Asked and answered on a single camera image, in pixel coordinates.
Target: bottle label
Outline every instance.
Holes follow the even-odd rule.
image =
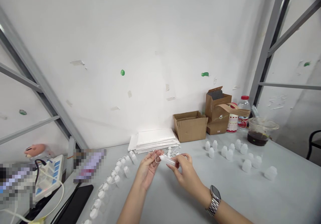
[[[248,117],[239,116],[238,121],[237,121],[237,125],[241,128],[245,128],[247,125],[247,120],[248,120]]]

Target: woman's right hand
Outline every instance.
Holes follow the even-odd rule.
[[[175,166],[167,166],[174,172],[178,183],[196,200],[198,200],[204,208],[208,208],[212,201],[210,190],[203,185],[198,177],[194,167],[192,157],[187,154],[180,154],[172,158],[175,162]]]

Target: metal watch band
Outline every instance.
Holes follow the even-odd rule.
[[[211,215],[214,216],[217,212],[218,205],[220,204],[221,199],[219,199],[215,194],[212,195],[212,202],[209,206],[209,208],[206,209],[206,211]]]

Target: metal shelf frame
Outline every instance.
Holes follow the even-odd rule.
[[[258,105],[261,93],[263,91],[263,86],[321,90],[321,86],[265,82],[274,52],[321,7],[321,0],[316,0],[280,37],[281,29],[283,27],[284,19],[286,17],[290,2],[291,0],[275,0],[274,2],[249,95],[249,102],[251,106]]]
[[[20,73],[8,68],[3,63],[0,63],[0,72],[31,88],[51,116],[47,120],[40,121],[37,124],[0,138],[0,145],[54,121],[69,141],[68,154],[72,154],[75,148],[88,149],[85,140],[77,130],[66,110],[63,108],[58,97],[50,87],[1,7],[0,44],[12,59]],[[71,172],[72,165],[71,168],[68,168],[68,173],[70,174]]]

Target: black cable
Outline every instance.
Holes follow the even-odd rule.
[[[37,166],[37,176],[36,176],[36,182],[34,183],[34,186],[36,186],[37,180],[38,180],[38,177],[39,177],[39,166],[38,166],[38,163],[37,163],[38,160],[39,160],[43,165],[46,165],[46,164],[47,164],[44,160],[41,160],[41,159],[36,159],[36,160],[34,161],[34,163],[35,163],[36,166]]]
[[[70,197],[66,200],[66,202],[63,204],[63,206],[59,209],[59,211],[56,213],[56,215],[54,216],[54,218],[52,219],[52,221],[50,222],[50,224],[53,224],[53,222],[55,221],[56,217],[58,216],[58,214],[61,212],[61,210],[66,206],[66,204],[69,205],[69,203],[71,202],[71,200],[74,198],[74,195],[77,191],[77,189],[79,188],[79,186],[81,185],[81,182],[79,182],[74,190],[74,192],[70,195]]]

